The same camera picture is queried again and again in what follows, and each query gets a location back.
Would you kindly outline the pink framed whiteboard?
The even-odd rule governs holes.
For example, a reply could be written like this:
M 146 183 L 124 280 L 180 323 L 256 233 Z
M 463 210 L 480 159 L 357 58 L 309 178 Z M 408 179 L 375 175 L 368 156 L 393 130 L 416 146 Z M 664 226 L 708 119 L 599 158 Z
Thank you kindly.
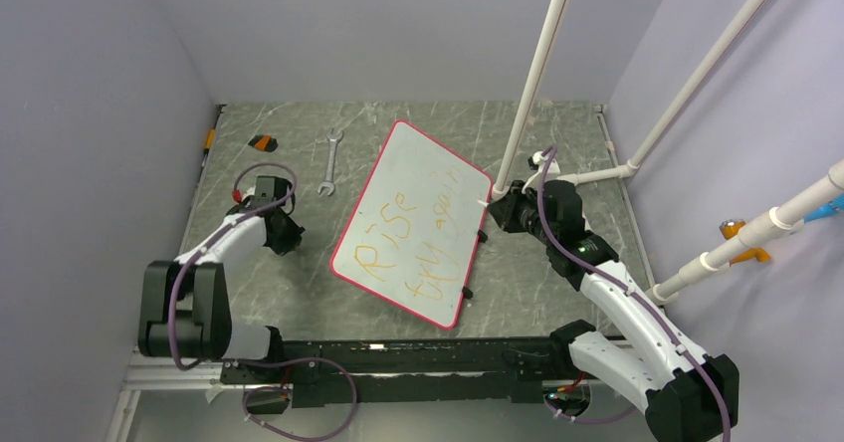
M 453 328 L 493 180 L 407 120 L 387 133 L 330 259 L 338 278 Z

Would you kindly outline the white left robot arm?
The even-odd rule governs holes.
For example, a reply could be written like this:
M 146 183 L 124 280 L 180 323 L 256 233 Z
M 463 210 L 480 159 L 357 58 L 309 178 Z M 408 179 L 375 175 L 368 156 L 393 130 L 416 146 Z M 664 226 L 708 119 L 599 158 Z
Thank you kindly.
M 187 361 L 247 360 L 263 382 L 286 368 L 283 340 L 275 327 L 235 324 L 227 279 L 262 249 L 278 256 L 296 250 L 304 227 L 291 214 L 295 185 L 262 175 L 254 190 L 193 249 L 171 261 L 153 261 L 143 274 L 137 347 L 147 357 Z

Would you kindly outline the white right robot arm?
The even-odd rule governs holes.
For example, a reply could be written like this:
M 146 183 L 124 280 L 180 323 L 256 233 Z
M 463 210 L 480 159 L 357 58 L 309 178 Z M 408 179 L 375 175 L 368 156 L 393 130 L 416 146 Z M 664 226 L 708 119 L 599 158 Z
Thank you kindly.
M 546 250 L 553 270 L 595 304 L 632 345 L 626 351 L 585 321 L 551 336 L 554 373 L 594 376 L 642 413 L 658 441 L 730 440 L 739 415 L 739 370 L 687 337 L 645 295 L 618 253 L 588 228 L 573 184 L 552 180 L 540 190 L 515 181 L 488 206 L 507 233 L 527 233 Z

